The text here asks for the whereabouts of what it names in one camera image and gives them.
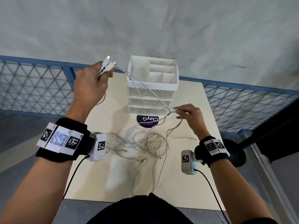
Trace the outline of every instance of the forearm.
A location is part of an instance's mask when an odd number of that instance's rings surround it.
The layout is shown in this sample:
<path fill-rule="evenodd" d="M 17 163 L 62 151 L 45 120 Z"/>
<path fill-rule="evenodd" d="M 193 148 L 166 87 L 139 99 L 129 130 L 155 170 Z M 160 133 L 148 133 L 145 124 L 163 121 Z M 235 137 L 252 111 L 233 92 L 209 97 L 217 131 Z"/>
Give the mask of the forearm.
<path fill-rule="evenodd" d="M 0 223 L 52 223 L 61 204 L 72 161 L 38 158 L 0 217 Z"/>
<path fill-rule="evenodd" d="M 232 224 L 259 217 L 272 218 L 263 199 L 229 160 L 218 160 L 211 164 L 210 169 Z"/>

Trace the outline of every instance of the black sleeve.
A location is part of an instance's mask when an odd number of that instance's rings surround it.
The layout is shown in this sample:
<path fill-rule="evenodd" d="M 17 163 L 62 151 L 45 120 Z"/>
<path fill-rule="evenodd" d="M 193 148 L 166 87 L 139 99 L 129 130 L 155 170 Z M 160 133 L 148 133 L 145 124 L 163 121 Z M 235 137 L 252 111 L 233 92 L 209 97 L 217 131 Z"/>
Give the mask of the black sleeve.
<path fill-rule="evenodd" d="M 246 222 L 242 222 L 241 224 L 278 224 L 275 220 L 270 218 L 256 218 L 251 219 Z"/>

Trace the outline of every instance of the black wrist strap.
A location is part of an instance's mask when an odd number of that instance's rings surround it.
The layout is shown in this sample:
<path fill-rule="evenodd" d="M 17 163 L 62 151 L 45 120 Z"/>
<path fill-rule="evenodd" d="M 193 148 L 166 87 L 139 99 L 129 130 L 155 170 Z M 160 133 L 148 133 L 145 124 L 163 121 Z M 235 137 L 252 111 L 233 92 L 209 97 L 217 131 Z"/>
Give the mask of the black wrist strap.
<path fill-rule="evenodd" d="M 226 153 L 218 153 L 215 155 L 210 154 L 208 148 L 205 145 L 205 142 L 211 139 L 216 139 L 216 138 L 212 136 L 205 137 L 199 142 L 199 145 L 195 147 L 194 150 L 195 158 L 201 159 L 204 163 L 208 165 L 208 167 L 210 167 L 210 165 L 215 161 L 218 161 L 220 159 L 228 159 L 228 155 Z"/>
<path fill-rule="evenodd" d="M 36 156 L 60 163 L 68 160 L 76 160 L 79 155 L 88 155 L 88 153 L 93 148 L 96 139 L 90 137 L 90 131 L 87 130 L 86 124 L 80 123 L 69 118 L 61 118 L 57 120 L 56 124 L 58 126 L 65 127 L 69 130 L 77 131 L 79 133 L 84 134 L 74 154 L 71 156 L 63 153 L 56 153 L 40 147 L 36 153 Z"/>

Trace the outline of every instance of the wooden board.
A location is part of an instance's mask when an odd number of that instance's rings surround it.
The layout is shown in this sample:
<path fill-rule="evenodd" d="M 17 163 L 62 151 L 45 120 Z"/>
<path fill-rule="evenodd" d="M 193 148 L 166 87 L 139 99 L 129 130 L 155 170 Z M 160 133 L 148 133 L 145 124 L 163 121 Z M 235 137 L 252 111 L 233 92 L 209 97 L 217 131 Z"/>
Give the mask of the wooden board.
<path fill-rule="evenodd" d="M 86 124 L 88 130 L 102 133 L 123 131 L 136 125 L 136 114 L 129 114 L 127 110 L 126 97 L 126 75 L 114 73 L 114 77 L 109 79 L 106 100 L 96 106 L 89 114 Z M 203 113 L 208 131 L 216 138 L 221 138 L 209 102 L 201 83 L 180 80 L 178 90 L 175 94 L 172 106 L 192 103 L 199 107 Z M 166 130 L 173 128 L 179 122 L 177 114 L 171 114 L 161 126 L 155 127 L 155 131 L 166 135 Z M 174 130 L 170 138 L 192 137 L 196 138 L 187 122 Z M 107 144 L 114 143 L 109 139 Z M 177 139 L 169 140 L 170 148 L 167 152 L 167 159 L 161 174 L 161 178 L 155 195 L 163 198 L 175 207 L 198 208 L 219 210 L 219 206 L 205 178 L 197 173 L 196 175 L 186 175 L 181 171 L 181 151 L 185 149 L 194 150 L 198 145 L 198 139 Z M 148 160 L 140 168 L 134 182 L 135 194 L 149 194 L 153 187 L 153 162 L 154 158 L 145 154 L 137 154 L 137 158 L 146 157 Z M 69 175 L 72 176 L 83 156 L 73 162 Z M 157 161 L 155 174 L 159 175 L 164 157 Z M 103 202 L 116 202 L 126 197 L 132 196 L 132 179 L 139 165 L 139 162 L 128 160 L 109 152 L 103 160 L 90 162 L 85 160 L 79 169 L 65 198 L 74 200 L 93 200 Z M 217 193 L 210 169 L 207 165 L 197 164 L 197 169 L 201 170 L 210 181 L 214 191 L 224 208 Z"/>

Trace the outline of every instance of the black cable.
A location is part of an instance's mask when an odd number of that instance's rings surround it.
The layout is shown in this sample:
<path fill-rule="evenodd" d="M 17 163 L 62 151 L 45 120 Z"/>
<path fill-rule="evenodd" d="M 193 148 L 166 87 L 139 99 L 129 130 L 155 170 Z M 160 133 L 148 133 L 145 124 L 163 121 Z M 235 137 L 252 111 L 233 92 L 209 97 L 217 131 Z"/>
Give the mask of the black cable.
<path fill-rule="evenodd" d="M 214 193 L 214 190 L 213 190 L 213 188 L 212 188 L 212 186 L 211 186 L 209 180 L 207 179 L 207 177 L 206 177 L 206 176 L 204 175 L 204 173 L 202 173 L 201 171 L 199 171 L 199 170 L 197 170 L 197 169 L 193 169 L 193 170 L 198 171 L 199 173 L 201 173 L 201 174 L 205 177 L 205 179 L 206 179 L 207 182 L 209 183 L 209 186 L 211 187 L 211 190 L 212 190 L 212 192 L 213 192 L 213 194 L 214 194 L 214 197 L 215 197 L 215 199 L 216 199 L 216 201 L 217 201 L 217 203 L 218 203 L 218 205 L 219 205 L 219 207 L 220 207 L 220 210 L 221 210 L 221 212 L 222 212 L 222 214 L 223 214 L 225 220 L 227 221 L 228 224 L 230 224 L 230 222 L 229 222 L 228 219 L 226 218 L 226 216 L 225 216 L 225 214 L 224 214 L 224 212 L 223 212 L 223 210 L 222 210 L 222 208 L 221 208 L 221 206 L 220 206 L 219 201 L 217 200 L 217 197 L 216 197 L 216 195 L 215 195 L 215 193 Z"/>
<path fill-rule="evenodd" d="M 77 169 L 78 169 L 78 167 L 80 166 L 80 164 L 83 162 L 83 160 L 85 160 L 85 159 L 87 159 L 89 157 L 89 155 L 88 156 L 85 156 L 81 161 L 80 161 L 80 163 L 77 165 L 77 167 L 76 167 L 76 169 L 75 169 L 75 171 L 74 171 L 74 173 L 73 173 L 73 176 L 72 176 L 72 178 L 71 178 L 71 180 L 70 180 L 70 182 L 69 182 L 69 184 L 68 184 L 68 187 L 66 188 L 66 191 L 65 191 L 65 193 L 64 193 L 64 195 L 63 195 L 63 198 L 62 199 L 64 199 L 64 197 L 65 197 L 65 195 L 66 195 L 66 193 L 68 192 L 68 190 L 69 190 L 69 187 L 70 187 L 70 184 L 71 184 L 71 182 L 72 182 L 72 180 L 73 180 L 73 177 L 75 176 L 75 173 L 76 173 L 76 171 L 77 171 Z"/>

